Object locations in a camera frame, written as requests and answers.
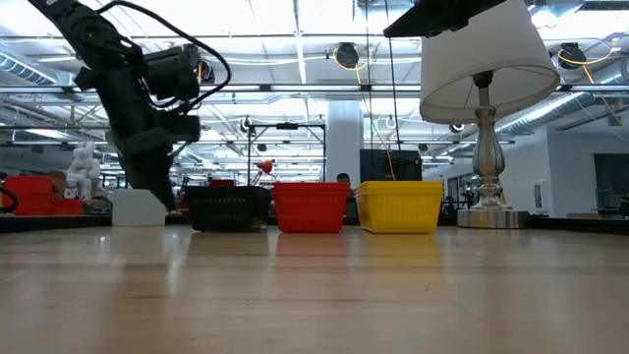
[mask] silver lamp stand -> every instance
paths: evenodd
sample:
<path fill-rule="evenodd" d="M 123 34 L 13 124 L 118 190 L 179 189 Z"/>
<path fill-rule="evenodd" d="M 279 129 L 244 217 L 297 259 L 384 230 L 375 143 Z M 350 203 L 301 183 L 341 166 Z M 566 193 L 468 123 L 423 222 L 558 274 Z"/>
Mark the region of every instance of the silver lamp stand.
<path fill-rule="evenodd" d="M 479 88 L 481 108 L 476 110 L 479 119 L 479 139 L 474 150 L 474 172 L 481 176 L 480 200 L 467 210 L 459 210 L 457 224 L 461 227 L 518 229 L 525 228 L 529 213 L 513 210 L 501 199 L 502 187 L 498 176 L 504 171 L 504 154 L 494 126 L 495 107 L 489 104 L 489 85 L 493 72 L 473 77 Z"/>

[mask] white statue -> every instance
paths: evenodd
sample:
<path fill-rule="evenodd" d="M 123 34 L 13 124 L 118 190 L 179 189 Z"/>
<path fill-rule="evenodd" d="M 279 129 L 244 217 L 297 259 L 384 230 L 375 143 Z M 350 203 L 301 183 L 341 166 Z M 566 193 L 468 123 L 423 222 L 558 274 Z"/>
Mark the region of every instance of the white statue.
<path fill-rule="evenodd" d="M 66 192 L 64 198 L 84 201 L 91 199 L 91 183 L 100 177 L 100 164 L 92 158 L 96 144 L 80 143 L 74 149 L 74 160 L 66 171 Z"/>

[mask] lamp base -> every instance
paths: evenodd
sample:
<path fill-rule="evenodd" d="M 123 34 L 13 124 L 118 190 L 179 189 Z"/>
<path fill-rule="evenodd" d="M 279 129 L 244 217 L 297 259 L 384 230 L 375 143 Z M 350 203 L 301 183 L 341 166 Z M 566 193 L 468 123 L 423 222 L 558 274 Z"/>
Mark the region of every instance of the lamp base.
<path fill-rule="evenodd" d="M 468 209 L 459 210 L 459 227 L 486 229 L 522 229 L 527 227 L 529 213 L 511 209 Z"/>

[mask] black basket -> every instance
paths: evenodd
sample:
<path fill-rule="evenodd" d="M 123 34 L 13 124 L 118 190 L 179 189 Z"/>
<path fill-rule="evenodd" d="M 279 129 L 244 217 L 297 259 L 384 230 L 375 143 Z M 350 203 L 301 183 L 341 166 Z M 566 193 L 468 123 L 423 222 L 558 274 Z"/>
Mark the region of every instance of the black basket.
<path fill-rule="evenodd" d="M 193 228 L 197 231 L 257 231 L 268 220 L 271 193 L 261 187 L 187 187 Z"/>

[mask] wooden table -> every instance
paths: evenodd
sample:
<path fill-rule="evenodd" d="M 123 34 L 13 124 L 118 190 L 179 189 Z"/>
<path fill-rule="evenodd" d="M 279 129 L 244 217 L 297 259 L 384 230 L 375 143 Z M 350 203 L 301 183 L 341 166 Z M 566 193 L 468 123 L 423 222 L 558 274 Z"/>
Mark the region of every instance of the wooden table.
<path fill-rule="evenodd" d="M 94 228 L 0 237 L 0 353 L 627 353 L 629 238 Z"/>

